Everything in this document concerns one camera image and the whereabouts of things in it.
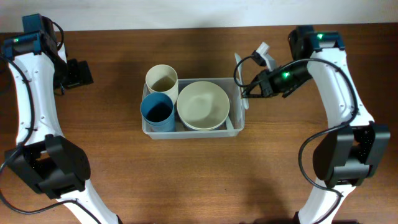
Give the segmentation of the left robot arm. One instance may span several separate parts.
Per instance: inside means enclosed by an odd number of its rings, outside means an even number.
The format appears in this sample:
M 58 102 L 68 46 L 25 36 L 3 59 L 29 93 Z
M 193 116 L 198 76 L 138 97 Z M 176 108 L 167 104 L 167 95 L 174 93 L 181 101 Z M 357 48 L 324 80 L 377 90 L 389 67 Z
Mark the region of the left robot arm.
M 37 194 L 66 206 L 82 223 L 119 223 L 91 183 L 84 150 L 67 140 L 58 122 L 55 90 L 93 83 L 86 61 L 68 58 L 62 28 L 40 14 L 24 16 L 23 33 L 3 42 L 1 58 L 16 87 L 16 147 L 4 165 Z

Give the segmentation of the cream bowl front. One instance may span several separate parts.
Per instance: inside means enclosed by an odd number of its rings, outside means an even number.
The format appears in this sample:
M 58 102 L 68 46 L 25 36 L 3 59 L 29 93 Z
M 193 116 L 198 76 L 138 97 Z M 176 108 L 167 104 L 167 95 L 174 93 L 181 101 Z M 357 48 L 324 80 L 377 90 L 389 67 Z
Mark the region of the cream bowl front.
M 187 85 L 177 99 L 177 112 L 182 123 L 195 131 L 218 129 L 226 121 L 230 107 L 224 89 L 209 81 Z

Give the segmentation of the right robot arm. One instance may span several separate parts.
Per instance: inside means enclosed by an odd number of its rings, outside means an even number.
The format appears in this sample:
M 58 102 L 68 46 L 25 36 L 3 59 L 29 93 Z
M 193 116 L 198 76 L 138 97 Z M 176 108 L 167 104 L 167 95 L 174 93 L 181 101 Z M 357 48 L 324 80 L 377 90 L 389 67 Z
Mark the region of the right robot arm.
M 391 134 L 367 111 L 351 78 L 346 47 L 338 32 L 317 32 L 297 26 L 288 36 L 292 61 L 279 66 L 261 44 L 249 58 L 262 67 L 253 80 L 243 82 L 242 57 L 236 58 L 233 78 L 242 98 L 288 97 L 309 80 L 318 88 L 328 128 L 317 133 L 313 152 L 316 179 L 294 223 L 334 223 L 344 199 L 365 179 L 372 177 L 384 155 Z

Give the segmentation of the cream cup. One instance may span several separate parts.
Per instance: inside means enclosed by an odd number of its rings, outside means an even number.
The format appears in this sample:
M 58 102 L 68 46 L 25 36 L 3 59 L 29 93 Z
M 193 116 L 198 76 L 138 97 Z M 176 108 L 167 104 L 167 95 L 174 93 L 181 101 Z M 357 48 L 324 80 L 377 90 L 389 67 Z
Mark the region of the cream cup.
M 175 105 L 178 99 L 178 75 L 169 65 L 160 64 L 153 66 L 146 73 L 146 85 L 151 93 L 164 93 Z

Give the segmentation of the blue cup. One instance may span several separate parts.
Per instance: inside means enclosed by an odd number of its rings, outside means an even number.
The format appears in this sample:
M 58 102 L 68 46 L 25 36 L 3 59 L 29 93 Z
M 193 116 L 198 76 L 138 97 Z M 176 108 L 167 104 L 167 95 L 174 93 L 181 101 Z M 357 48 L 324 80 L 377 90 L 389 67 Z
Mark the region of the blue cup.
M 154 132 L 174 132 L 175 109 L 173 101 L 164 93 L 147 95 L 140 107 L 141 115 Z

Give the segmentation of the clear plastic storage container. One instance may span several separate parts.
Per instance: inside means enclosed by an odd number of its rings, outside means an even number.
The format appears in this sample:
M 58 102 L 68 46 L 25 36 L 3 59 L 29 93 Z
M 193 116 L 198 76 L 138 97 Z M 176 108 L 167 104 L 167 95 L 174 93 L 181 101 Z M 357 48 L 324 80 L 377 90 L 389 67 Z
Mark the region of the clear plastic storage container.
M 192 78 L 179 79 L 178 90 L 182 91 L 187 85 L 198 82 L 208 81 L 220 86 L 228 95 L 230 102 L 229 117 L 232 121 L 233 130 L 226 130 L 225 122 L 217 129 L 210 131 L 196 131 L 189 129 L 180 120 L 178 113 L 175 112 L 174 132 L 154 132 L 149 124 L 142 117 L 142 130 L 151 139 L 195 139 L 195 138 L 227 138 L 235 137 L 244 129 L 245 108 L 241 99 L 241 90 L 235 84 L 233 78 Z

